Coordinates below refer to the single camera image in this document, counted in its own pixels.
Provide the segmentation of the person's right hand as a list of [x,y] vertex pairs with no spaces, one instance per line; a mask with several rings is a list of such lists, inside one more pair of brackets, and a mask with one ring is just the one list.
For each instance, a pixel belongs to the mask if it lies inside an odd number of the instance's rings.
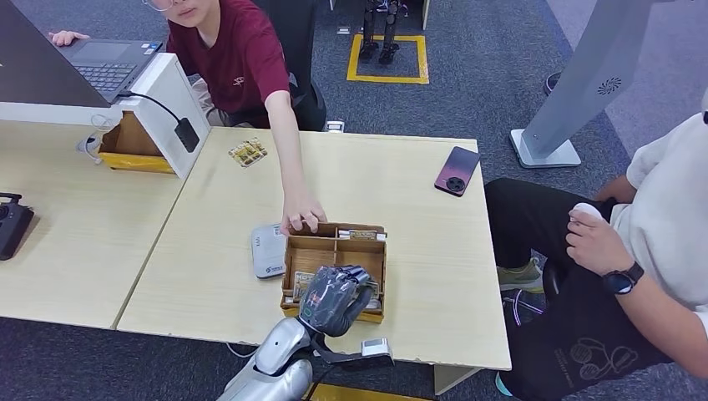
[[49,40],[57,47],[70,46],[74,41],[89,39],[87,34],[68,30],[48,33]]

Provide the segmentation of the person's left hand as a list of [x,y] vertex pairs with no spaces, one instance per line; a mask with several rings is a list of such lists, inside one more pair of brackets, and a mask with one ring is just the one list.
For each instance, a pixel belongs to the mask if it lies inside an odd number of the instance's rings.
[[280,230],[283,234],[302,231],[307,228],[317,232],[320,223],[327,222],[326,213],[320,203],[308,192],[285,194]]
[[566,251],[579,266],[604,276],[627,271],[635,264],[619,234],[601,217],[573,209],[567,228]]

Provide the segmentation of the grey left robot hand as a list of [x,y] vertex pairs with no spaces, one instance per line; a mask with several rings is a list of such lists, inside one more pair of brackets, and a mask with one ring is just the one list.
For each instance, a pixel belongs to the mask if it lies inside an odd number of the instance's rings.
[[309,330],[341,337],[372,299],[371,276],[361,266],[323,266],[301,297],[298,321]]

